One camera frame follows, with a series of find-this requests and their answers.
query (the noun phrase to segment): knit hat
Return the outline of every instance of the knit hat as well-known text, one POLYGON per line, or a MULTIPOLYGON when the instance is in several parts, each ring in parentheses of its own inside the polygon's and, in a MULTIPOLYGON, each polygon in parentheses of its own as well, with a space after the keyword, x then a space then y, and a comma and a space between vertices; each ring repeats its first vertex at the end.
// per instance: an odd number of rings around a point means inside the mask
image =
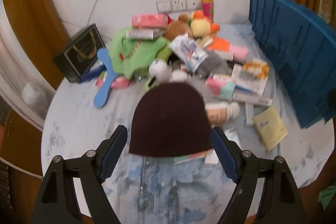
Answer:
POLYGON ((186 83, 151 89, 133 116, 129 153, 179 157, 212 148, 210 125, 201 95, 186 83))

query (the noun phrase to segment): blue plastic crate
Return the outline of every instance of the blue plastic crate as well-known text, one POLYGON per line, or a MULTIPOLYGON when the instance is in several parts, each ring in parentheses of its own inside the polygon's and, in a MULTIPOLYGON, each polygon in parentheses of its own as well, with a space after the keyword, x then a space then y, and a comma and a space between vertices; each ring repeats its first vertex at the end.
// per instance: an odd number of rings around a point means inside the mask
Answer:
POLYGON ((292 0, 250 0, 255 39, 290 95, 300 126, 336 116, 328 93, 336 89, 336 33, 292 0))

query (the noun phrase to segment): yellow package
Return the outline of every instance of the yellow package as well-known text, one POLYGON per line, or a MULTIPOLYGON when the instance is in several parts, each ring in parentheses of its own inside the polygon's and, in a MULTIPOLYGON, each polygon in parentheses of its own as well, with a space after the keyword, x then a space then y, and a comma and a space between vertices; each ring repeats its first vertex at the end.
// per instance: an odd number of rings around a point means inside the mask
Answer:
POLYGON ((288 134, 274 106, 253 117, 252 121, 268 151, 276 147, 288 134))

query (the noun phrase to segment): white plush toy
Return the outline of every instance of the white plush toy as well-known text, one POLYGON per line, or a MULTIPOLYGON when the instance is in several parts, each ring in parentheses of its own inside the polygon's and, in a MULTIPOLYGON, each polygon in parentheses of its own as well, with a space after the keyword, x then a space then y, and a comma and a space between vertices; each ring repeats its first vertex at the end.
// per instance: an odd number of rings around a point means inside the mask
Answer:
POLYGON ((163 60, 156 59, 149 66, 148 69, 149 75, 152 79, 156 80, 160 84, 168 82, 185 82, 188 79, 188 74, 183 70, 174 70, 171 71, 171 68, 163 60))
POLYGON ((187 81, 188 78, 189 78, 189 76, 184 70, 178 69, 178 70, 174 70, 171 73, 171 77, 169 79, 169 82, 183 83, 183 82, 187 81))

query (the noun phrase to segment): wall socket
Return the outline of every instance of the wall socket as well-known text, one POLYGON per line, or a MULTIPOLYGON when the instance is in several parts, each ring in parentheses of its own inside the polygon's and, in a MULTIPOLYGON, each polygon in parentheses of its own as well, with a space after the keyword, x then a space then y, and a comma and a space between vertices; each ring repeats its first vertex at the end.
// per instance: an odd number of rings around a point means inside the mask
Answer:
POLYGON ((171 13, 201 9, 201 0, 162 0, 156 2, 157 12, 171 13))
POLYGON ((187 10, 187 4, 185 0, 170 0, 170 2, 171 2, 171 9, 173 12, 187 10))
POLYGON ((199 10, 202 8, 201 0, 186 0, 187 10, 199 10))

